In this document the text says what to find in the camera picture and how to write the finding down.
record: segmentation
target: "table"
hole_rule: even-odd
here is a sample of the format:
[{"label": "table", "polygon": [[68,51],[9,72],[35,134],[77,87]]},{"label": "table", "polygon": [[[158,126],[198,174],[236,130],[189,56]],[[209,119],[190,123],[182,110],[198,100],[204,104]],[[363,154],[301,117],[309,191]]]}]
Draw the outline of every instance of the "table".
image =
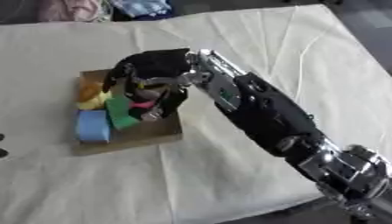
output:
[{"label": "table", "polygon": [[292,97],[336,144],[392,160],[392,82],[324,6],[237,10],[156,22],[0,27],[1,223],[217,223],[320,196],[194,87],[184,139],[70,155],[75,78],[146,50],[211,48]]}]

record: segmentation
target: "wooden tray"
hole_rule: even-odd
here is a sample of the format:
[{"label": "wooden tray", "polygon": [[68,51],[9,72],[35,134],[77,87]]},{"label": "wooden tray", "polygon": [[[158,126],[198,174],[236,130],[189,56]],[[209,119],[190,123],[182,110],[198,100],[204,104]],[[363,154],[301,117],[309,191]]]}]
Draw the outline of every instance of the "wooden tray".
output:
[{"label": "wooden tray", "polygon": [[[97,70],[82,72],[80,77],[86,81],[103,82],[109,70]],[[123,92],[123,84],[120,82],[113,88],[114,94]],[[110,143],[82,143],[78,142],[73,147],[75,155],[91,155],[96,153],[119,151],[132,147],[162,144],[178,141],[182,138],[179,114],[173,113],[169,117],[156,122],[140,122],[135,126],[117,131],[111,130]]]}]

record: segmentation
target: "foam cube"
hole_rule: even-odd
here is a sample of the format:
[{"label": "foam cube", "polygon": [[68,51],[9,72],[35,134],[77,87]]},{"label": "foam cube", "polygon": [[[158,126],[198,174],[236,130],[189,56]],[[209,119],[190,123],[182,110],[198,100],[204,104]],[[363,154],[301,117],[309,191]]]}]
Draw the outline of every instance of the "foam cube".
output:
[{"label": "foam cube", "polygon": [[128,114],[130,99],[123,94],[118,94],[111,99],[107,99],[106,108],[116,130],[123,130],[139,123],[139,120]]},{"label": "foam cube", "polygon": [[110,127],[105,110],[81,110],[78,114],[76,134],[82,142],[110,140]]}]

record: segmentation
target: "gray floor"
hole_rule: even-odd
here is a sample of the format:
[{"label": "gray floor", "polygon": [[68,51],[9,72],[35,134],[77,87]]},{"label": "gray floor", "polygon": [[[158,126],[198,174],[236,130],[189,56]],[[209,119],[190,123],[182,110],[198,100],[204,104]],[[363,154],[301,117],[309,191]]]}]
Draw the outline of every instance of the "gray floor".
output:
[{"label": "gray floor", "polygon": [[[41,0],[0,0],[0,24],[35,23]],[[286,6],[281,0],[171,0],[179,15],[205,11],[226,11],[249,8]],[[315,4],[317,0],[297,0],[295,4]],[[331,5],[347,28],[389,71],[392,71],[392,1],[345,0],[341,6]],[[300,213],[283,212],[262,215],[226,224],[294,224],[349,223],[347,214],[335,206],[312,209]]]}]

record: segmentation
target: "black robotic forearm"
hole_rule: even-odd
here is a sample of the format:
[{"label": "black robotic forearm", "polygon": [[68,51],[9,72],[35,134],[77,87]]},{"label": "black robotic forearm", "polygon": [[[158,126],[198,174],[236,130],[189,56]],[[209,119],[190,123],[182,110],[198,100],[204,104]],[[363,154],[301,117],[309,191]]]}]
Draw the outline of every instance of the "black robotic forearm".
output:
[{"label": "black robotic forearm", "polygon": [[290,97],[217,52],[142,52],[123,59],[105,80],[104,90],[116,84],[117,78],[126,79],[125,94],[136,102],[151,100],[138,91],[165,87],[151,107],[152,116],[162,118],[186,99],[186,88],[195,85],[250,139],[271,155],[284,158],[355,215],[369,216],[369,201],[389,187],[390,165],[382,156],[359,145],[341,150]]}]

